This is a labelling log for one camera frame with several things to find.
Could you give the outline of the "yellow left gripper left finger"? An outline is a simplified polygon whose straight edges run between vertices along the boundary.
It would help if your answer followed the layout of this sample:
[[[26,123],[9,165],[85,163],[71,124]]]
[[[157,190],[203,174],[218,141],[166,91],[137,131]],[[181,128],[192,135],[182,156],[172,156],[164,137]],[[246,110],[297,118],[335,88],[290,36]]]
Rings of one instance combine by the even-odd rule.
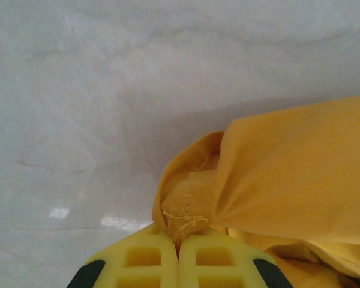
[[[177,288],[178,258],[172,240],[156,225],[91,256],[67,288]]]

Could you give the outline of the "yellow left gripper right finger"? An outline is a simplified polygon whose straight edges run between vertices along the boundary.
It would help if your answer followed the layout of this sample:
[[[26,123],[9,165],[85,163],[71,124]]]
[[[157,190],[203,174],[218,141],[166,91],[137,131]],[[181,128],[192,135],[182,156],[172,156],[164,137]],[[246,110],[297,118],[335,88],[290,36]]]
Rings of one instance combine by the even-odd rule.
[[[178,268],[179,288],[293,288],[270,255],[213,229],[183,241]]]

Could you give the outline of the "yellow t-shirt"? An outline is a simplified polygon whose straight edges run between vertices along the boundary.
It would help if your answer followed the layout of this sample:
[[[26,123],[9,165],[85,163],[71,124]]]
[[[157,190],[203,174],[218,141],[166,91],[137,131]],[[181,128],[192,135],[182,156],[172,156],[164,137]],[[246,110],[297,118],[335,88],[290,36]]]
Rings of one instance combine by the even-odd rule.
[[[360,288],[360,95],[205,135],[167,166],[152,219],[176,244],[224,231],[294,288]]]

